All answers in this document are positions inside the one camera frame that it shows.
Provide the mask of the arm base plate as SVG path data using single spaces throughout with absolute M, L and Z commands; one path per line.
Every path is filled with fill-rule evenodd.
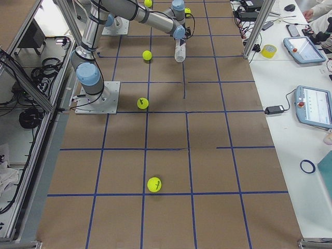
M 75 113 L 78 115 L 116 114 L 119 92 L 119 81 L 106 81 L 104 92 L 100 98 L 98 98 L 99 95 L 91 96 L 86 94 L 83 87 L 81 87 L 80 95 L 83 94 L 84 96 L 78 98 Z
M 127 35 L 129 31 L 129 21 L 117 17 L 110 26 L 105 26 L 102 36 L 121 36 Z

